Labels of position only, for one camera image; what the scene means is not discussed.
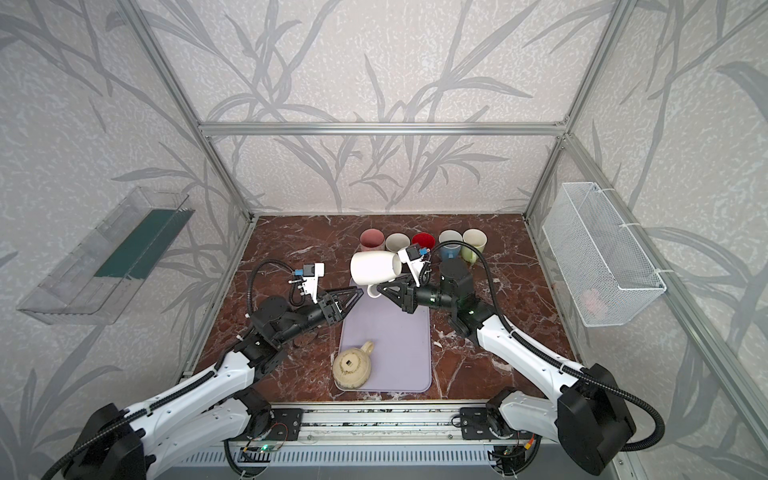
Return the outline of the white mug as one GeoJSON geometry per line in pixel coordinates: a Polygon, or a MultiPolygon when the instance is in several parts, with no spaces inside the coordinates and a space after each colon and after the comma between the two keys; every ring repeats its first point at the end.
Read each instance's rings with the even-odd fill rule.
{"type": "Polygon", "coordinates": [[[350,261],[350,273],[356,285],[365,287],[370,298],[381,294],[376,286],[397,278],[402,272],[402,262],[397,254],[388,251],[362,251],[350,261]]]}

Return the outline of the blue mug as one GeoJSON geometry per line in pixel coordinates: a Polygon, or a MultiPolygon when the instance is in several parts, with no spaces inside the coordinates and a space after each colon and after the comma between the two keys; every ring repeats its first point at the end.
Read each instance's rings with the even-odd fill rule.
{"type": "Polygon", "coordinates": [[[443,244],[448,242],[448,245],[444,245],[439,249],[439,255],[442,260],[448,260],[458,258],[461,255],[462,246],[456,244],[456,241],[462,241],[463,236],[456,230],[444,230],[438,237],[439,243],[443,244]]]}

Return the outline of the lavender mug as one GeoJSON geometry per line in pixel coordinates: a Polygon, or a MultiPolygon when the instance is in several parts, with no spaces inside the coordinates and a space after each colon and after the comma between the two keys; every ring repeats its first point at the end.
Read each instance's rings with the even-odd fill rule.
{"type": "Polygon", "coordinates": [[[397,253],[411,245],[411,239],[404,233],[392,233],[385,239],[385,248],[389,252],[397,253]]]}

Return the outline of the red mug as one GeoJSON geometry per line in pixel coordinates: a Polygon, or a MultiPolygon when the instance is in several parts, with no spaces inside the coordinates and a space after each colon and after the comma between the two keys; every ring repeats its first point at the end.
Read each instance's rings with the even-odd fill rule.
{"type": "Polygon", "coordinates": [[[420,248],[424,249],[433,249],[437,244],[435,237],[425,232],[415,234],[411,241],[414,245],[418,245],[420,248]]]}

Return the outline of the beige stoneware mug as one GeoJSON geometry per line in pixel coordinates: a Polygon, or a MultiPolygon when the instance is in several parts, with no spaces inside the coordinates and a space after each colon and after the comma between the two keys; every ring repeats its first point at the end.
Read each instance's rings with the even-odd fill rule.
{"type": "Polygon", "coordinates": [[[374,350],[372,341],[361,347],[341,351],[332,367],[336,385],[342,390],[357,390],[370,378],[372,373],[371,354],[374,350]]]}

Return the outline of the pink patterned mug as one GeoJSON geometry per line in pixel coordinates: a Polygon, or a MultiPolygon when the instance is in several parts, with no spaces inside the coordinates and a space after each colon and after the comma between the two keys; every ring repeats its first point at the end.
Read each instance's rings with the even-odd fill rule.
{"type": "Polygon", "coordinates": [[[386,237],[384,233],[375,228],[363,231],[359,237],[361,251],[382,251],[385,249],[386,237]]]}

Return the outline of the light green mug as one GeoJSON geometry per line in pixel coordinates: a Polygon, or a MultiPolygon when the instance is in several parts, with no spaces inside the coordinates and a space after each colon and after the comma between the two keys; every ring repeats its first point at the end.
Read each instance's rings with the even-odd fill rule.
{"type": "Polygon", "coordinates": [[[471,228],[463,233],[462,240],[464,243],[473,247],[473,249],[463,246],[461,248],[461,257],[468,264],[474,265],[478,261],[476,251],[484,251],[488,240],[487,235],[482,230],[471,228]]]}

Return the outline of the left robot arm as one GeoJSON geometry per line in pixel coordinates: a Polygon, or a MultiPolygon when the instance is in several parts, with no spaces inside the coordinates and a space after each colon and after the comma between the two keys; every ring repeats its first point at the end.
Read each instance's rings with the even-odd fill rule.
{"type": "Polygon", "coordinates": [[[341,322],[362,295],[346,287],[299,307],[281,296],[249,306],[250,328],[213,365],[143,402],[96,411],[44,478],[154,479],[211,443],[262,436],[274,420],[254,384],[277,368],[294,338],[341,322]]]}

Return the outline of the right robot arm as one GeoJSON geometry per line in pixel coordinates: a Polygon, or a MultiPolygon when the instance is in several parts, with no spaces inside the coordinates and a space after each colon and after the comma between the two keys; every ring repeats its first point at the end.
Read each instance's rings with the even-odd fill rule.
{"type": "Polygon", "coordinates": [[[402,311],[446,310],[462,336],[501,358],[532,382],[542,398],[508,390],[488,404],[489,421],[500,437],[527,431],[557,441],[582,470],[599,475],[628,443],[636,426],[613,376],[602,366],[586,369],[510,326],[499,308],[481,299],[460,259],[441,264],[437,285],[400,275],[369,286],[402,311]]]}

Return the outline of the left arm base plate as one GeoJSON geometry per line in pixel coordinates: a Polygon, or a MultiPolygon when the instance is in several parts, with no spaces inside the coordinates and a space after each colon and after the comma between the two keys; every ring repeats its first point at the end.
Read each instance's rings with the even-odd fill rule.
{"type": "Polygon", "coordinates": [[[304,410],[300,408],[277,408],[256,415],[250,427],[251,436],[257,441],[297,441],[302,425],[304,410]]]}

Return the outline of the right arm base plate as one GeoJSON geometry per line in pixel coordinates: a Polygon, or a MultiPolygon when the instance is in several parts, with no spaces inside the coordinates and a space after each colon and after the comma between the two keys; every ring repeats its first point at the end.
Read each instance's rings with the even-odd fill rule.
{"type": "Polygon", "coordinates": [[[461,431],[463,440],[512,440],[528,441],[534,437],[526,430],[513,430],[504,424],[499,415],[489,415],[486,407],[462,407],[458,420],[452,422],[461,431]]]}

